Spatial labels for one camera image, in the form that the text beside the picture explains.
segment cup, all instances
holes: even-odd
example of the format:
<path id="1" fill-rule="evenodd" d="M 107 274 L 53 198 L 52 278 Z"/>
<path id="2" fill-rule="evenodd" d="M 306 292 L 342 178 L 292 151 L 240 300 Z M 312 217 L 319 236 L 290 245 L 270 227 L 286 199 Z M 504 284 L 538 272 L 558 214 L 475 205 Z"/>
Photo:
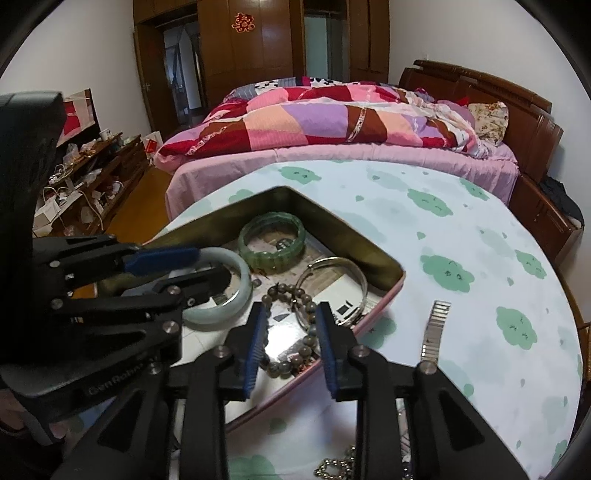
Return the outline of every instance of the cup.
<path id="1" fill-rule="evenodd" d="M 100 133 L 100 139 L 103 142 L 106 142 L 109 138 L 111 137 L 111 129 L 110 128 L 105 128 L 101 133 Z"/>

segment tablecloth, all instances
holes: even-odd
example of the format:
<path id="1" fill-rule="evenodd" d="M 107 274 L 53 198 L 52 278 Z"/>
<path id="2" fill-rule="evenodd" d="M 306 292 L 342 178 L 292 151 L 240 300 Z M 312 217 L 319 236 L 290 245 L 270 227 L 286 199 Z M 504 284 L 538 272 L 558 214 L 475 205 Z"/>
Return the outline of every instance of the tablecloth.
<path id="1" fill-rule="evenodd" d="M 273 164 L 196 202 L 165 231 L 274 186 L 331 210 L 396 258 L 402 292 L 361 341 L 415 365 L 433 301 L 452 304 L 439 366 L 531 479 L 566 450 L 582 358 L 564 291 L 533 237 L 497 198 L 421 167 L 372 161 Z M 228 437 L 232 480 L 311 479 L 354 442 L 355 403 L 318 376 Z"/>

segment cluttered shelf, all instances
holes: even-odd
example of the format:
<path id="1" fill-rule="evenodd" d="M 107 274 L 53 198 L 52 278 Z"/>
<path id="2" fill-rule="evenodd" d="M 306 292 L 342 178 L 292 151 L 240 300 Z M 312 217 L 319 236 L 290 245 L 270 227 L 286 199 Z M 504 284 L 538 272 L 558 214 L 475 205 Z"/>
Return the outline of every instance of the cluttered shelf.
<path id="1" fill-rule="evenodd" d="M 86 154 L 80 155 L 72 145 L 64 156 L 64 169 L 43 189 L 47 195 L 40 198 L 43 204 L 35 214 L 33 235 L 104 231 L 150 163 L 139 135 L 123 140 L 119 133 L 81 150 Z"/>
<path id="2" fill-rule="evenodd" d="M 116 169 L 121 162 L 124 160 L 125 156 L 134 149 L 139 143 L 140 136 L 137 135 L 133 137 L 131 142 L 125 145 L 123 148 L 117 151 L 117 155 L 115 158 L 100 172 L 100 175 L 97 176 L 96 180 L 94 180 L 91 184 L 83 186 L 82 189 L 87 192 L 94 191 L 105 179 L 111 174 L 111 172 Z"/>
<path id="3" fill-rule="evenodd" d="M 127 198 L 130 194 L 131 190 L 139 183 L 141 177 L 146 172 L 150 163 L 146 160 L 142 162 L 137 169 L 134 171 L 131 178 L 123 182 L 123 187 L 117 192 L 117 194 L 105 205 L 102 212 L 100 212 L 100 217 L 96 217 L 90 225 L 86 227 L 86 230 L 83 232 L 85 235 L 94 235 L 99 230 L 105 230 L 105 222 L 109 221 L 113 218 L 116 207 L 120 206 L 123 200 Z"/>
<path id="4" fill-rule="evenodd" d="M 81 150 L 76 156 L 76 154 L 72 158 L 72 164 L 69 164 L 67 167 L 64 161 L 64 173 L 61 175 L 53 175 L 50 177 L 49 186 L 56 187 L 68 181 L 68 179 L 72 178 L 74 174 L 80 170 L 82 167 L 87 165 L 91 160 L 95 160 L 98 156 L 103 153 L 107 148 L 111 147 L 121 139 L 123 132 L 118 133 L 112 138 L 108 138 L 107 140 L 101 140 L 95 142 L 93 146 L 89 147 L 88 150 Z"/>

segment jade bangle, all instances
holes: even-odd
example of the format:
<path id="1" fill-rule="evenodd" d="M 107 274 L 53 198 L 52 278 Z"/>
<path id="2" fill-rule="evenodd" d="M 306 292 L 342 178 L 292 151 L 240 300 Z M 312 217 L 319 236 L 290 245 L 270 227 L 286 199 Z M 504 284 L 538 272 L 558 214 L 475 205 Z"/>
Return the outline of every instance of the jade bangle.
<path id="1" fill-rule="evenodd" d="M 255 236 L 271 228 L 289 227 L 297 235 L 293 242 L 277 252 L 253 252 L 248 242 Z M 255 270 L 280 272 L 290 268 L 304 250 L 306 230 L 301 220 L 285 212 L 269 212 L 253 218 L 240 231 L 238 236 L 238 252 L 248 265 Z"/>

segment wardrobe door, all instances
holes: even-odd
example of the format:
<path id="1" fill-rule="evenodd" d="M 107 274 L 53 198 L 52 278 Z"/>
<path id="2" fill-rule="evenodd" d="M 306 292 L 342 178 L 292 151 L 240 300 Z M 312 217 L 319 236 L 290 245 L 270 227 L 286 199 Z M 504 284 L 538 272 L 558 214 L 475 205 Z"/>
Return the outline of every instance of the wardrobe door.
<path id="1" fill-rule="evenodd" d="M 228 2 L 201 0 L 197 3 L 197 14 L 207 103 L 213 108 L 236 84 Z"/>
<path id="2" fill-rule="evenodd" d="M 390 64 L 390 7 L 388 0 L 368 0 L 369 74 L 374 82 L 388 83 Z"/>
<path id="3" fill-rule="evenodd" d="M 368 0 L 349 0 L 349 81 L 367 80 L 369 70 Z"/>
<path id="4" fill-rule="evenodd" d="M 210 108 L 238 86 L 293 75 L 289 3 L 285 0 L 198 2 Z M 232 28 L 249 15 L 253 28 Z"/>
<path id="5" fill-rule="evenodd" d="M 349 0 L 348 18 L 350 81 L 386 83 L 390 61 L 388 0 Z"/>

